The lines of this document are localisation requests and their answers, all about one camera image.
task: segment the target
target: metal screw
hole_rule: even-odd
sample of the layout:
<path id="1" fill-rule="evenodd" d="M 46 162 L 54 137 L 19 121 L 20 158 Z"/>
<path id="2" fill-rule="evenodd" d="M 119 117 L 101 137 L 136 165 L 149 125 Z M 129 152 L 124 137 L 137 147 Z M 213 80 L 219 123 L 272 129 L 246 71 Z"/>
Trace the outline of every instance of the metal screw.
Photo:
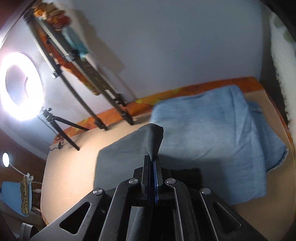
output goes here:
<path id="1" fill-rule="evenodd" d="M 93 190 L 93 194 L 96 196 L 102 195 L 104 193 L 104 190 L 102 188 L 96 188 Z"/>
<path id="2" fill-rule="evenodd" d="M 209 195 L 209 194 L 211 194 L 211 190 L 209 188 L 203 188 L 202 194 Z"/>
<path id="3" fill-rule="evenodd" d="M 139 180 L 136 178 L 131 178 L 128 182 L 129 182 L 129 184 L 137 184 L 139 182 Z"/>
<path id="4" fill-rule="evenodd" d="M 167 184 L 175 184 L 176 183 L 176 179 L 174 179 L 174 178 L 168 178 L 165 182 Z"/>

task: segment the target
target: orange fabric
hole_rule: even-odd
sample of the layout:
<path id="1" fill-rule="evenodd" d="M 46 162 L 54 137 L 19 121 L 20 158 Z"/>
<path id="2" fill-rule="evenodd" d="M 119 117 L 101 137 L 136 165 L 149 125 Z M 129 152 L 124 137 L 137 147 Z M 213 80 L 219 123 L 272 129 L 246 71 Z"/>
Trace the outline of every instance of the orange fabric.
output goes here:
<path id="1" fill-rule="evenodd" d="M 237 85 L 242 90 L 243 93 L 264 89 L 263 86 L 254 77 L 219 80 L 219 81 L 181 87 L 175 90 L 170 90 L 170 91 L 154 94 L 151 96 L 147 96 L 141 99 L 137 99 L 131 103 L 128 103 L 125 109 L 128 111 L 128 113 L 131 116 L 137 116 L 140 114 L 151 112 L 153 105 L 155 105 L 157 102 L 161 100 L 179 97 L 179 96 L 195 95 L 195 94 L 199 94 L 204 91 L 219 88 L 225 85 Z M 118 112 L 114 108 L 106 110 L 100 114 L 97 114 L 97 116 L 106 125 L 110 125 L 112 123 L 122 120 L 121 116 L 118 114 Z M 78 125 L 84 126 L 88 129 L 97 128 L 97 126 L 94 124 L 94 119 L 92 117 L 79 122 Z M 64 131 L 70 137 L 84 132 L 83 130 L 77 129 L 72 126 L 65 129 Z"/>

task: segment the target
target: black cloth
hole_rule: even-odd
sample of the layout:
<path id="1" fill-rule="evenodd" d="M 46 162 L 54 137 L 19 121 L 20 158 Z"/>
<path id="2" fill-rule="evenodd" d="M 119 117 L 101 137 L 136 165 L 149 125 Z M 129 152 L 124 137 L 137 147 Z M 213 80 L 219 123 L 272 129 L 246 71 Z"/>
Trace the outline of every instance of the black cloth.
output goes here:
<path id="1" fill-rule="evenodd" d="M 155 159 L 162 139 L 163 128 L 150 123 L 100 150 L 94 188 L 109 190 L 132 178 L 134 169 L 143 166 L 145 155 Z"/>

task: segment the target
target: tripod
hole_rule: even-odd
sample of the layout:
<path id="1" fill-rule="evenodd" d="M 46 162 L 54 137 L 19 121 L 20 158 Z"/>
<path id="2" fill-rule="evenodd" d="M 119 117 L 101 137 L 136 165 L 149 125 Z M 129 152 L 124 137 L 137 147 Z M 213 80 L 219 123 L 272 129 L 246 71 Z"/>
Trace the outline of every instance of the tripod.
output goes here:
<path id="1" fill-rule="evenodd" d="M 67 140 L 67 141 L 68 141 L 73 147 L 75 147 L 76 150 L 79 151 L 79 150 L 80 150 L 79 146 L 77 146 L 77 145 L 75 144 L 75 142 L 72 141 L 71 138 L 68 137 L 68 136 L 66 135 L 66 133 L 65 133 L 65 132 L 62 130 L 62 128 L 56 123 L 56 121 L 59 121 L 59 122 L 65 123 L 65 124 L 67 124 L 67 125 L 73 126 L 73 127 L 75 127 L 75 128 L 78 128 L 78 129 L 81 129 L 81 130 L 84 130 L 84 131 L 88 131 L 89 129 L 87 129 L 87 128 L 83 127 L 83 126 L 77 125 L 77 124 L 75 124 L 75 123 L 73 123 L 73 122 L 70 122 L 70 121 L 68 121 L 68 120 L 65 120 L 65 119 L 63 119 L 63 118 L 60 118 L 60 117 L 58 117 L 58 116 L 55 116 L 55 115 L 53 115 L 53 114 L 50 113 L 51 110 L 52 110 L 51 108 L 48 108 L 48 109 L 44 110 L 44 111 L 42 112 L 43 116 L 44 116 L 44 117 L 46 118 L 46 120 L 52 125 L 52 127 L 55 128 L 56 131 L 57 131 L 58 133 L 60 133 L 60 134 L 62 135 L 62 137 L 65 138 L 65 140 Z"/>

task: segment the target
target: triangular cutout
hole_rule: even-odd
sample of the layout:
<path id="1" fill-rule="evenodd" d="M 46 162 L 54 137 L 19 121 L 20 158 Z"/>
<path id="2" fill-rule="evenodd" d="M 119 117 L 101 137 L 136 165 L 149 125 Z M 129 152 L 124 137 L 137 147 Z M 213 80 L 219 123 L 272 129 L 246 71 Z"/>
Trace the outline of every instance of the triangular cutout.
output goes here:
<path id="1" fill-rule="evenodd" d="M 60 228 L 68 231 L 71 234 L 76 234 L 83 222 L 83 219 L 90 207 L 89 202 L 82 204 L 69 217 L 60 223 Z"/>
<path id="2" fill-rule="evenodd" d="M 237 221 L 220 203 L 213 203 L 213 207 L 224 233 L 228 234 L 241 227 L 241 223 Z"/>

